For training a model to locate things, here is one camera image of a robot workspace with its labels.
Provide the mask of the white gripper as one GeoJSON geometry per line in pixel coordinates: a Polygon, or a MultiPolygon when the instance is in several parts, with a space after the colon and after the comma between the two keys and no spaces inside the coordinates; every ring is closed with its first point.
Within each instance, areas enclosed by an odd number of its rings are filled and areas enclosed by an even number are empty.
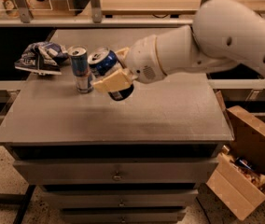
{"type": "Polygon", "coordinates": [[[114,92],[130,88],[135,80],[149,84],[165,79],[166,75],[158,60],[156,43],[157,37],[150,35],[139,39],[129,48],[117,50],[118,59],[124,61],[127,68],[108,71],[103,76],[93,70],[93,88],[98,92],[114,92]]]}

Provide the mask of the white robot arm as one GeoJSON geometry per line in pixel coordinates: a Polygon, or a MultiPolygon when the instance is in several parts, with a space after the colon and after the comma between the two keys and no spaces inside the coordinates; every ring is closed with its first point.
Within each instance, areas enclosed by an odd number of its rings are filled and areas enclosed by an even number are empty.
{"type": "Polygon", "coordinates": [[[265,77],[265,20],[232,0],[210,0],[193,23],[150,35],[118,51],[120,64],[91,83],[99,92],[148,84],[178,73],[214,73],[238,64],[265,77]]]}

